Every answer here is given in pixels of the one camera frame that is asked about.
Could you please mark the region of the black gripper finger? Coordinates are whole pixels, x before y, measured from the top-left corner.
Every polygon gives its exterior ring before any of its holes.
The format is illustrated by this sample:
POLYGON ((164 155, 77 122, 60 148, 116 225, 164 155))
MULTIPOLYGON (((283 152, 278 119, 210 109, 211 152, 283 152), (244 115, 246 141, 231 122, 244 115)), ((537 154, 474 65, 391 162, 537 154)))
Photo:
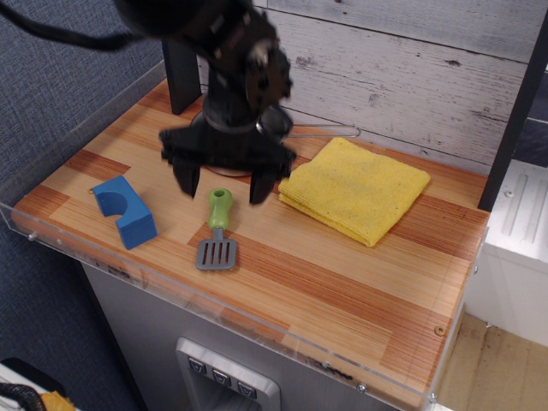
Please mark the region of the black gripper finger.
POLYGON ((175 156, 172 169, 176 181, 183 193, 194 197, 200 181, 201 162, 189 158, 175 156))
POLYGON ((273 170, 255 170, 251 176, 249 203, 262 204, 271 193, 277 174, 273 170))

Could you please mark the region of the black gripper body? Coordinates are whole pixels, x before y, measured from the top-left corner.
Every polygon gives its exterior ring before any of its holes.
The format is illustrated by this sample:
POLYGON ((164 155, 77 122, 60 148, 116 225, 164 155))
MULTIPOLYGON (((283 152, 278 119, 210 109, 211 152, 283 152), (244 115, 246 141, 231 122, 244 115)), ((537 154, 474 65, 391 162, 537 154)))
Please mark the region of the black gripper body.
POLYGON ((205 121, 159 134, 162 156, 175 170, 196 172, 203 166, 286 176, 296 154, 251 128, 241 133, 216 130, 205 121))

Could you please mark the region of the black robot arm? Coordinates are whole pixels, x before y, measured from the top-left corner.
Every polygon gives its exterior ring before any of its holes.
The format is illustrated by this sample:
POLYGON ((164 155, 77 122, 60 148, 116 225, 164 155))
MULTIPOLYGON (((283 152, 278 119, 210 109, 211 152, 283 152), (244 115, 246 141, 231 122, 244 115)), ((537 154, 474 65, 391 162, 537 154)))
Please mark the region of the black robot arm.
POLYGON ((203 166, 246 171, 249 201, 265 201, 291 173, 282 144, 293 123, 279 106, 292 87, 275 27, 249 1, 117 1, 135 32, 190 47, 209 65, 200 116, 160 133, 162 157, 181 190, 195 195, 203 166))

